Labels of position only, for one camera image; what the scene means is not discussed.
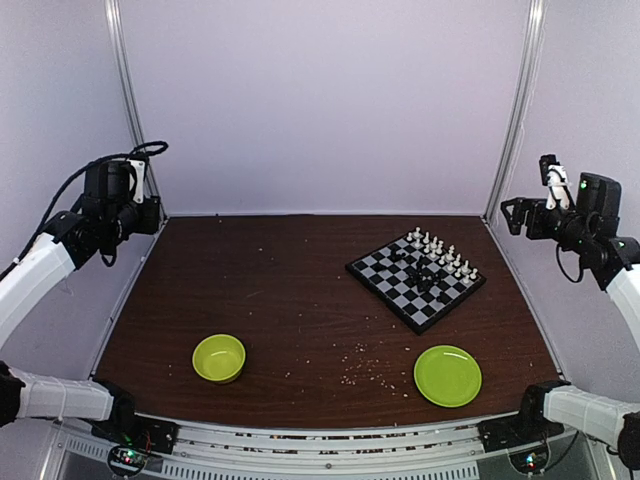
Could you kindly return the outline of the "black and grey chessboard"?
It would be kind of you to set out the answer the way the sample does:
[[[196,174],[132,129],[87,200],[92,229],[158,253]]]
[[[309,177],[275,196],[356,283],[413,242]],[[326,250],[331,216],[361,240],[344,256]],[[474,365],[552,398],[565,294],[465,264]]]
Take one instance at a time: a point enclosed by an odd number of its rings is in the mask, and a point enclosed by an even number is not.
[[[345,265],[361,285],[420,335],[485,283],[451,244],[417,227]]]

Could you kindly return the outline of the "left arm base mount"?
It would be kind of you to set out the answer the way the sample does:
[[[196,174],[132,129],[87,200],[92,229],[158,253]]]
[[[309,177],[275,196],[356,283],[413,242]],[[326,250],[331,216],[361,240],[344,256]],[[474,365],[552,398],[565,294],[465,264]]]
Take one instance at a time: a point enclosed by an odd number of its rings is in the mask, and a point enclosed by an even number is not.
[[[132,394],[107,380],[97,380],[113,397],[111,413],[104,421],[87,421],[91,434],[143,451],[171,454],[179,426],[175,422],[145,417],[136,412]]]

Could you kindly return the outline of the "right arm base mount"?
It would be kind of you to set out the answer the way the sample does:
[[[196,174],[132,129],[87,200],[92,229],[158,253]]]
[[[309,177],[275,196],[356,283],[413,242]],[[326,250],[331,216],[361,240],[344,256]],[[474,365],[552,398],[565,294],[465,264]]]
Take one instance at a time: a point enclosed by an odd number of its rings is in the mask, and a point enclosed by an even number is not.
[[[481,421],[478,432],[486,453],[511,449],[533,442],[543,442],[564,432],[561,423],[543,415],[545,395],[554,388],[569,386],[564,380],[551,380],[529,385],[516,414]]]

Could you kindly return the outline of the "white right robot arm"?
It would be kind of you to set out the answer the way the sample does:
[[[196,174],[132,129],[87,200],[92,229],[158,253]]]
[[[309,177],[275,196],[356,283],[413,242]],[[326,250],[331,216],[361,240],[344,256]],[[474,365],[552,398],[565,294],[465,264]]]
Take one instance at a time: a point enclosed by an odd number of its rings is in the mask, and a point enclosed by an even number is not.
[[[516,197],[500,209],[513,235],[531,240],[553,240],[557,252],[573,252],[579,270],[590,271],[626,321],[631,336],[639,337],[639,243],[620,237],[619,182],[583,172],[578,190],[569,190],[565,167],[553,154],[539,160],[544,199]],[[639,469],[639,406],[598,396],[567,381],[529,386],[511,431],[519,440],[544,438],[553,427],[570,426],[596,439],[617,454],[630,471]]]

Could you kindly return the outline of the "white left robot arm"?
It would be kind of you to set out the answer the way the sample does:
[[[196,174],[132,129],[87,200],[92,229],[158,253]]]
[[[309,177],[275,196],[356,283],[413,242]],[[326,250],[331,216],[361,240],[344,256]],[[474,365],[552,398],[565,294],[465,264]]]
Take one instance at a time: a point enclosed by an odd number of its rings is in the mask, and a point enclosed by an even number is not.
[[[93,160],[74,172],[55,197],[77,179],[84,190],[68,210],[47,207],[21,253],[1,274],[1,339],[7,341],[33,308],[58,284],[99,256],[112,267],[118,247],[133,235],[155,235],[161,199],[144,184],[151,158],[167,142],[142,143],[128,153]],[[133,396],[109,381],[67,380],[1,365],[1,423],[18,419],[74,418],[123,444],[144,433]]]

